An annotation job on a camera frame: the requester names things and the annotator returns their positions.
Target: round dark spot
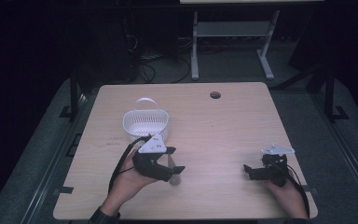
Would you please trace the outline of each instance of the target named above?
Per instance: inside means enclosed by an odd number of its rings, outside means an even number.
[[[222,96],[222,94],[220,94],[220,92],[218,92],[218,91],[213,91],[213,92],[211,92],[210,96],[213,99],[219,99]]]

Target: human hand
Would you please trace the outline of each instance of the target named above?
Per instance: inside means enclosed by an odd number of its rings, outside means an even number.
[[[309,219],[301,194],[291,181],[286,180],[286,183],[281,188],[274,185],[270,180],[263,180],[262,184],[272,192],[290,218]]]
[[[124,161],[120,169],[122,173],[117,176],[108,196],[101,205],[101,211],[108,216],[115,217],[123,203],[133,198],[143,187],[157,181],[157,179],[140,175],[134,169],[132,157],[135,152],[136,150],[133,150]]]

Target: sleeve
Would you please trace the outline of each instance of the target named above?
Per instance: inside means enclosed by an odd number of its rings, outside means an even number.
[[[309,219],[293,218],[285,220],[283,224],[312,224],[312,222]]]
[[[120,220],[120,213],[116,217],[110,217],[101,211],[101,207],[94,212],[94,215],[89,219],[87,224],[118,224]]]

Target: human arm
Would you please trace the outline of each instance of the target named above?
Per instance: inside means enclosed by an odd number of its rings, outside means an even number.
[[[285,223],[310,223],[303,198],[291,181],[287,180],[281,188],[270,180],[264,180],[262,184],[272,192],[279,205],[291,218]]]
[[[157,181],[147,176],[140,175],[133,169],[132,157],[136,150],[124,161],[109,194],[103,201],[101,207],[95,211],[94,215],[89,220],[89,224],[97,223],[116,223],[119,219],[119,209],[121,205],[133,198],[143,187]]]

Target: white colander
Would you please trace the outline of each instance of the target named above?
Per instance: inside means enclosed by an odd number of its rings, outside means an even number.
[[[139,103],[150,102],[156,106],[156,109],[139,109]],[[127,112],[123,118],[123,127],[126,130],[130,141],[148,135],[159,133],[163,141],[168,138],[168,113],[159,109],[156,101],[150,98],[140,98],[135,102],[135,109]]]

